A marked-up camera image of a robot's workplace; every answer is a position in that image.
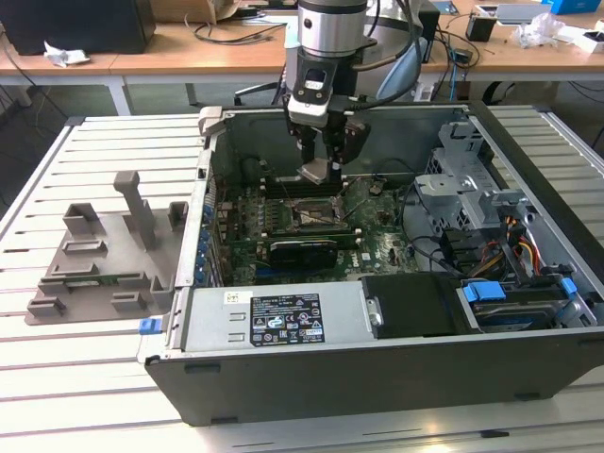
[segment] power supply label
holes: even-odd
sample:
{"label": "power supply label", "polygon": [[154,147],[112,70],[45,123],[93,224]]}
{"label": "power supply label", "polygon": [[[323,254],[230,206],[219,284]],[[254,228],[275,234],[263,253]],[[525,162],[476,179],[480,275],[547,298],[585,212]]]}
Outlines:
{"label": "power supply label", "polygon": [[254,346],[325,342],[319,294],[252,297],[250,343]]}

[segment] desk leg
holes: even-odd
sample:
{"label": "desk leg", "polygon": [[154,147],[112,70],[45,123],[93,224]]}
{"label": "desk leg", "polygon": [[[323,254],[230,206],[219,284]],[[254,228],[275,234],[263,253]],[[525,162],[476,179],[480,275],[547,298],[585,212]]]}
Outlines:
{"label": "desk leg", "polygon": [[31,106],[31,98],[27,94],[27,87],[6,87],[13,99],[16,99],[21,107]]}
{"label": "desk leg", "polygon": [[187,97],[189,98],[189,105],[197,107],[197,93],[195,92],[195,86],[193,83],[185,83],[187,89]]}
{"label": "desk leg", "polygon": [[130,116],[134,109],[132,108],[132,99],[130,99],[130,92],[128,91],[128,86],[124,82],[124,79],[121,77],[113,77],[109,81],[108,87],[117,114],[120,116]]}

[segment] blue latch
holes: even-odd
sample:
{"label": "blue latch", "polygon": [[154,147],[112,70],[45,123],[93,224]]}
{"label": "blue latch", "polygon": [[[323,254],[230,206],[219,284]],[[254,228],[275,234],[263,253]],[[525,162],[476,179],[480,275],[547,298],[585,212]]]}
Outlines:
{"label": "blue latch", "polygon": [[161,333],[161,320],[159,318],[142,319],[139,324],[139,333],[141,335],[155,335]]}
{"label": "blue latch", "polygon": [[506,294],[498,281],[473,281],[463,288],[468,302],[502,300]]}
{"label": "blue latch", "polygon": [[577,285],[570,277],[565,277],[560,282],[562,289],[568,297],[573,297],[577,293]]}

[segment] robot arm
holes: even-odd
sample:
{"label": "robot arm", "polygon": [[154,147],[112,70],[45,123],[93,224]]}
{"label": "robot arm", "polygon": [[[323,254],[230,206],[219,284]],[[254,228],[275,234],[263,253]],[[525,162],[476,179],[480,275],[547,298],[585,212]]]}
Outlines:
{"label": "robot arm", "polygon": [[[402,1],[396,1],[410,18],[409,4],[403,8]],[[351,116],[354,109],[350,101],[358,71],[365,70],[362,50],[376,43],[363,34],[366,9],[367,0],[298,2],[297,74],[284,106],[290,134],[297,138],[302,157],[298,172],[317,184],[340,180],[342,165],[359,155],[370,132],[369,125]],[[386,59],[382,64],[392,61]],[[321,132],[327,159],[314,156],[317,131]]]}

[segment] floor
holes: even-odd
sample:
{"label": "floor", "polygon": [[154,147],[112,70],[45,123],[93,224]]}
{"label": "floor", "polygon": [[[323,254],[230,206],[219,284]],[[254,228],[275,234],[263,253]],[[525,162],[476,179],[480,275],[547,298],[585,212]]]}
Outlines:
{"label": "floor", "polygon": [[[595,100],[587,99],[577,90],[562,83],[552,102],[551,95],[535,97],[531,87],[509,92],[506,103],[542,104],[552,107],[575,132],[587,143],[592,143],[604,126],[604,84],[583,84],[591,89],[584,91]],[[197,97],[203,105],[232,105],[233,93],[245,85],[198,85]],[[9,109],[0,116],[0,216],[17,196],[29,175],[36,168],[43,154],[52,144],[63,124],[63,118],[40,92],[33,91],[33,104],[27,109]],[[473,87],[472,96],[480,98]],[[137,114],[196,113],[199,107],[188,105],[185,87],[180,85],[138,85],[130,88]],[[109,91],[105,87],[53,87],[50,97],[68,116],[115,115]],[[266,105],[272,93],[257,93],[244,99],[246,105]],[[604,138],[596,151],[604,155]]]}

